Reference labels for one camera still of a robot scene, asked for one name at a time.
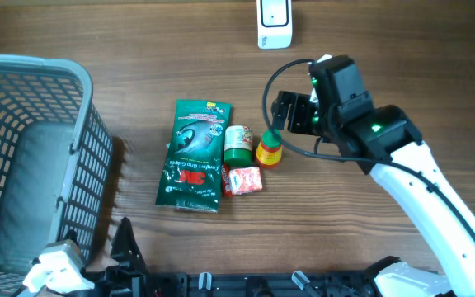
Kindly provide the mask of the red stick sachet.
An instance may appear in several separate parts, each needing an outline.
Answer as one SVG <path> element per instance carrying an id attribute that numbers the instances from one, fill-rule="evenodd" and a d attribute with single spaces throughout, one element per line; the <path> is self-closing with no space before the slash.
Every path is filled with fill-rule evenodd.
<path id="1" fill-rule="evenodd" d="M 222 182 L 222 192 L 224 197 L 233 197 L 230 179 L 229 179 L 229 167 L 227 164 L 223 163 L 221 166 L 221 182 Z"/>

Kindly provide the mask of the green 3M gloves package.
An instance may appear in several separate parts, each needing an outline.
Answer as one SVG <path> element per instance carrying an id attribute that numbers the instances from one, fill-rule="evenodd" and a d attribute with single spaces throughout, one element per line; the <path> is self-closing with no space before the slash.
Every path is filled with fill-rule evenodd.
<path id="1" fill-rule="evenodd" d="M 224 102 L 176 102 L 156 205 L 209 213 L 219 210 L 223 145 L 231 110 Z"/>

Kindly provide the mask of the small red white snack packet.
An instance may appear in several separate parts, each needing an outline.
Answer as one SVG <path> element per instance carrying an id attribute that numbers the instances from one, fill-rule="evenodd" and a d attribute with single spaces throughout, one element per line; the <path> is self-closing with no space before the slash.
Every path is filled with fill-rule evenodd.
<path id="1" fill-rule="evenodd" d="M 261 191 L 263 189 L 261 170 L 259 167 L 232 169 L 229 172 L 229 179 L 231 192 L 235 196 Z"/>

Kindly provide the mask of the red yellow sauce bottle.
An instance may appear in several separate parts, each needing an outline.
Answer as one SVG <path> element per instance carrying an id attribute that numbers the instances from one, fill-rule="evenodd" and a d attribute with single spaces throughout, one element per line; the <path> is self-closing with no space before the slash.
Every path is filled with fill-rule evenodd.
<path id="1" fill-rule="evenodd" d="M 279 130 L 266 130 L 261 137 L 261 141 L 256 148 L 256 162 L 260 167 L 276 167 L 282 157 L 282 143 L 277 139 L 281 138 Z"/>

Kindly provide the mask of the green cap white jar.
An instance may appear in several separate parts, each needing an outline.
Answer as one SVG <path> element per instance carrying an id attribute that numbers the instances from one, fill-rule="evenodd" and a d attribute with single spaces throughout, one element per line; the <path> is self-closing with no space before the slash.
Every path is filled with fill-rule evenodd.
<path id="1" fill-rule="evenodd" d="M 252 164 L 252 130 L 244 125 L 232 125 L 225 130 L 224 162 L 230 167 Z"/>

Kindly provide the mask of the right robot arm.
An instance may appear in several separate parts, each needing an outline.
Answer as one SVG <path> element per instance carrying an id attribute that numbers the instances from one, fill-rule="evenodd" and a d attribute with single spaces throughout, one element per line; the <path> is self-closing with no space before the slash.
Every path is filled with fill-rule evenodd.
<path id="1" fill-rule="evenodd" d="M 375 107 L 355 61 L 308 59 L 310 94 L 281 92 L 261 103 L 267 129 L 334 144 L 336 162 L 356 163 L 402 208 L 438 259 L 442 273 L 385 257 L 367 271 L 381 296 L 475 296 L 475 216 L 449 184 L 428 144 L 395 105 Z"/>

